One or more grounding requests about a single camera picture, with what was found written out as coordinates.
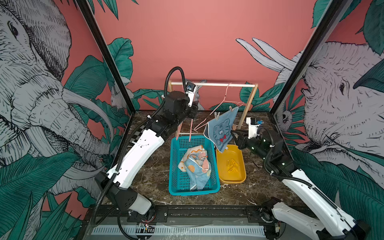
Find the white orange lion towel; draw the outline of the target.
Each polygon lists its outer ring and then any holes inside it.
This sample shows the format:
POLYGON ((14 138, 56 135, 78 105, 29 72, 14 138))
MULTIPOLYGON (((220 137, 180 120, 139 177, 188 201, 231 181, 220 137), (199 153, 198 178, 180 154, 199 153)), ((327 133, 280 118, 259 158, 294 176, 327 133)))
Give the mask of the white orange lion towel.
POLYGON ((184 154, 178 164, 179 170, 182 172, 187 171, 186 161, 192 157, 192 160, 200 167, 205 167, 205 160, 207 159, 208 151, 204 149, 202 145, 189 148, 184 154))

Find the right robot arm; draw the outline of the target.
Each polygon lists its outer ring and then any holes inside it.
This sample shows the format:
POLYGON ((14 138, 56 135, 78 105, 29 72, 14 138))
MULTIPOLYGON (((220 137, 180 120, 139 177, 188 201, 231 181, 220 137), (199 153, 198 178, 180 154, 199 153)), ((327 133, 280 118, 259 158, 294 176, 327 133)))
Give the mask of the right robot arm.
POLYGON ((312 218, 271 198, 260 209, 266 223, 283 222, 312 240, 365 240, 371 227, 339 208, 283 152, 284 140, 264 127, 232 130, 235 144, 263 159, 267 173, 290 188, 315 214, 312 218))

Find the wooden clothes rack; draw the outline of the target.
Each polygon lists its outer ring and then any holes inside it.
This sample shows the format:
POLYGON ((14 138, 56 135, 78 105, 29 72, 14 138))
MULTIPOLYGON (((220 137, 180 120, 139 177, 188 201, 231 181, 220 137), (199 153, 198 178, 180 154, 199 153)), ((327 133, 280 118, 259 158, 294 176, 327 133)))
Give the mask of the wooden clothes rack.
MULTIPOLYGON (((182 83, 182 82, 172 82, 172 81, 170 81, 170 82, 167 84, 167 90, 169 90, 170 92, 172 92, 172 91, 173 91, 173 85, 175 85, 175 86, 181 86, 181 85, 183 85, 183 83, 182 83)), ((240 130, 240 129, 242 128, 243 123, 244 123, 244 121, 245 121, 245 119, 246 119, 247 113, 248 113, 248 111, 249 111, 249 109, 250 109, 252 100, 253 100, 253 98, 254 98, 254 96, 255 96, 257 90, 258 90, 258 84, 249 84, 249 85, 247 85, 247 84, 232 84, 232 83, 229 83, 229 84, 224 84, 224 83, 196 83, 195 85, 196 85, 196 86, 204 86, 204 87, 205 87, 205 86, 208 86, 208 87, 226 87, 226 94, 225 94, 225 97, 223 98, 223 101, 221 102, 221 104, 222 104, 222 103, 236 103, 237 105, 239 105, 240 102, 237 103, 237 102, 233 102, 233 101, 226 101, 226 96, 227 96, 228 88, 229 88, 229 87, 252 88, 252 91, 251 91, 250 96, 249 96, 249 98, 248 98, 248 100, 247 100, 245 109, 244 109, 244 111, 243 111, 243 114, 242 114, 242 116, 241 116, 241 118, 240 118, 239 124, 237 125, 237 128, 236 128, 236 129, 237 129, 237 130, 240 130)), ((192 126, 193 126, 193 121, 191 120, 190 132, 189 132, 189 133, 186 133, 186 134, 189 135, 190 137, 192 136, 192 126)), ((177 140, 178 140, 178 138, 179 138, 179 136, 180 136, 180 134, 181 134, 181 129, 182 129, 182 124, 179 125, 178 130, 177 130, 177 133, 175 134, 175 137, 176 137, 177 140)))

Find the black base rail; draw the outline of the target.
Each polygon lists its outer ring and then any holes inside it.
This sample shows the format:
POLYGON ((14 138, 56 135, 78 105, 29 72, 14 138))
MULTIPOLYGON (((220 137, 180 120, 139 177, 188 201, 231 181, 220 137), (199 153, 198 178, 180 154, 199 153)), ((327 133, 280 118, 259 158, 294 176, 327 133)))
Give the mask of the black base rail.
POLYGON ((209 205, 156 205, 148 214, 140 215, 128 211, 122 214, 128 223, 165 223, 171 218, 213 218, 213 219, 246 219, 248 223, 269 225, 277 220, 269 220, 262 214, 260 206, 209 206, 209 205))

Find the checkered chess board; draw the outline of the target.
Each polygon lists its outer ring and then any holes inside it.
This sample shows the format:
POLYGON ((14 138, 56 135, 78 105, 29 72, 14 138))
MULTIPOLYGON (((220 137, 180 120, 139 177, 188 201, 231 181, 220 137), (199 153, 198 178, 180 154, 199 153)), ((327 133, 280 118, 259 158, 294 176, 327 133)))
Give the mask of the checkered chess board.
POLYGON ((134 134, 132 134, 129 147, 133 147, 138 142, 140 137, 141 137, 141 132, 135 132, 134 134))

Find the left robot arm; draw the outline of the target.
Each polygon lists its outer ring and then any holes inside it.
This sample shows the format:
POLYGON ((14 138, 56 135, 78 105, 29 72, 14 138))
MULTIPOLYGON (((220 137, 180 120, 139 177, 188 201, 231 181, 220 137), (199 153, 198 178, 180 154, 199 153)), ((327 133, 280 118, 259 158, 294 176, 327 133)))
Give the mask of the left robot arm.
POLYGON ((143 216, 144 223, 155 219, 153 202, 133 190, 131 184, 146 161, 177 131, 182 122, 196 116, 198 106, 194 103, 195 88, 195 85, 186 82, 181 67, 169 71, 165 80, 165 98, 157 110, 140 124, 144 128, 140 138, 125 155, 121 150, 118 151, 117 163, 107 173, 97 174, 96 183, 101 195, 93 208, 91 227, 97 227, 115 210, 120 215, 135 212, 143 216), (168 92, 168 83, 175 71, 181 73, 183 91, 168 92))

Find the yellow plastic tray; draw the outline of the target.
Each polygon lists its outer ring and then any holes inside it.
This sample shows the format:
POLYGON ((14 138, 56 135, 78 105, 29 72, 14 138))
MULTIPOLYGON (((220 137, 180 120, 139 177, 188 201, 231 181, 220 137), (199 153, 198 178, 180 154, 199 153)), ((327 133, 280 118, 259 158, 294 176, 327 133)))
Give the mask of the yellow plastic tray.
POLYGON ((241 184, 246 178, 246 168, 242 151, 236 145, 227 145, 221 153, 216 150, 220 182, 223 184, 241 184))

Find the teal plastic basket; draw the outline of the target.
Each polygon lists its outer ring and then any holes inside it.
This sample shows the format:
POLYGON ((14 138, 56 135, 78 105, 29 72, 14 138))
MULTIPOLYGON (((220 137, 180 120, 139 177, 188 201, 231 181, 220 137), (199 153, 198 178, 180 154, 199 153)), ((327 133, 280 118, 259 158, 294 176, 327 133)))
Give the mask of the teal plastic basket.
POLYGON ((183 136, 173 138, 171 141, 169 192, 173 196, 195 196, 217 193, 220 189, 218 166, 214 144, 202 135, 194 135, 191 138, 183 136), (195 167, 195 172, 190 170, 183 172, 179 168, 182 158, 193 147, 203 147, 207 152, 205 158, 208 164, 208 172, 203 173, 196 163, 187 161, 186 165, 195 167))

